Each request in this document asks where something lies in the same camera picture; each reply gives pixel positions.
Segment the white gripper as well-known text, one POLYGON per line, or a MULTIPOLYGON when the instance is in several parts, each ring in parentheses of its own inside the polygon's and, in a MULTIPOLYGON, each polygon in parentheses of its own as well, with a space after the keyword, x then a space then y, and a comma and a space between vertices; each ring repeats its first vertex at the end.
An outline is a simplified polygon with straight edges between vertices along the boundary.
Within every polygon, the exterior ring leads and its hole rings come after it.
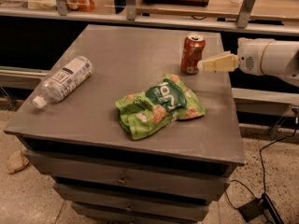
POLYGON ((230 50, 224 51, 214 58, 199 61, 198 69, 204 72, 233 72, 239 63, 239 69, 242 72, 254 76, 263 76, 263 55, 272 42, 274 39, 241 37, 238 39, 238 57, 232 54, 230 50))

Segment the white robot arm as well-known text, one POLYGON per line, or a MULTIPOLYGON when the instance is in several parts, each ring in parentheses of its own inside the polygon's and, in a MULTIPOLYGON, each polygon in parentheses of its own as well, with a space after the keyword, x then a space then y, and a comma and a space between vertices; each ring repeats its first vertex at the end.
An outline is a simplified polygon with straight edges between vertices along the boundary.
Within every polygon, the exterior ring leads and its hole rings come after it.
POLYGON ((238 39, 237 54, 224 51, 201 60, 198 69, 205 72, 232 72, 239 68, 254 76, 277 77, 299 86, 299 42, 272 38, 238 39))

